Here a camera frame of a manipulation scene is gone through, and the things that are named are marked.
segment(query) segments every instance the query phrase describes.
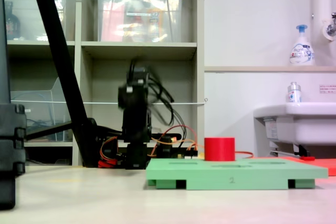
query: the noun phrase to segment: small bottle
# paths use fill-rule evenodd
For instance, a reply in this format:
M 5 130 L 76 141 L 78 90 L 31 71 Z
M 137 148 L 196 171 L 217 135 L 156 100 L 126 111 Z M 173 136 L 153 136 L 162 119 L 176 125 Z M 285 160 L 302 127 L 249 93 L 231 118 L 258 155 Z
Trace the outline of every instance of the small bottle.
M 162 42 L 162 21 L 163 11 L 158 8 L 158 2 L 160 0 L 151 0 L 151 8 L 148 13 L 151 15 L 149 19 L 149 41 L 150 42 Z
M 291 82 L 288 86 L 288 98 L 289 102 L 302 102 L 301 86 L 296 82 Z
M 20 21 L 13 15 L 13 2 L 5 1 L 6 34 L 7 39 L 12 40 L 20 37 Z

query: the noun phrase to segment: white sink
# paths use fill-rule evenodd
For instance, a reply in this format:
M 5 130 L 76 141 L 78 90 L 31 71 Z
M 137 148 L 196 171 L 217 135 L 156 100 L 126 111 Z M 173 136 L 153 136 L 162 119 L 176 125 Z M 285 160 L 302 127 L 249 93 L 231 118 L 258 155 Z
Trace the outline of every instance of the white sink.
M 285 103 L 256 109 L 267 138 L 294 145 L 336 145 L 336 103 Z

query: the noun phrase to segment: black clamp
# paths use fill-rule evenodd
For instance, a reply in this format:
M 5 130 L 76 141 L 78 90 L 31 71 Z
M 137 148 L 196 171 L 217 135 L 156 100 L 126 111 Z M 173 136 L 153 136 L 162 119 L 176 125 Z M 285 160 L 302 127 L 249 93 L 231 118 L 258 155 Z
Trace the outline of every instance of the black clamp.
M 15 206 L 15 177 L 25 173 L 23 105 L 0 104 L 0 209 Z

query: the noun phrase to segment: green wooden platform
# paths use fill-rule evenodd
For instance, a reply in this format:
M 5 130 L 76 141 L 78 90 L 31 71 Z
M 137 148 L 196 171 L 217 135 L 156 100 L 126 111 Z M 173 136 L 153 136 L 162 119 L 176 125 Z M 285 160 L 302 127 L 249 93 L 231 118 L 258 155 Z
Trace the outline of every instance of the green wooden platform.
M 158 158 L 152 159 L 146 169 L 148 185 L 157 189 L 315 188 L 316 178 L 328 178 L 328 169 L 279 158 L 234 162 Z

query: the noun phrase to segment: storage shelf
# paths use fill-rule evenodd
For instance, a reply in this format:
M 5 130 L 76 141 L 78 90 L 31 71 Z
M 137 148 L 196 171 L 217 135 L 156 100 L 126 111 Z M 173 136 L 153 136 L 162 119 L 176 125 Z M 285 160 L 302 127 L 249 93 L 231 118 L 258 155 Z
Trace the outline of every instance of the storage shelf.
M 72 147 L 72 142 L 25 142 L 25 147 Z
M 93 59 L 192 60 L 197 43 L 83 41 L 83 50 Z
M 70 57 L 75 57 L 75 42 L 68 41 Z M 8 55 L 15 59 L 51 59 L 48 41 L 8 40 Z
M 336 72 L 336 66 L 204 67 L 205 72 Z

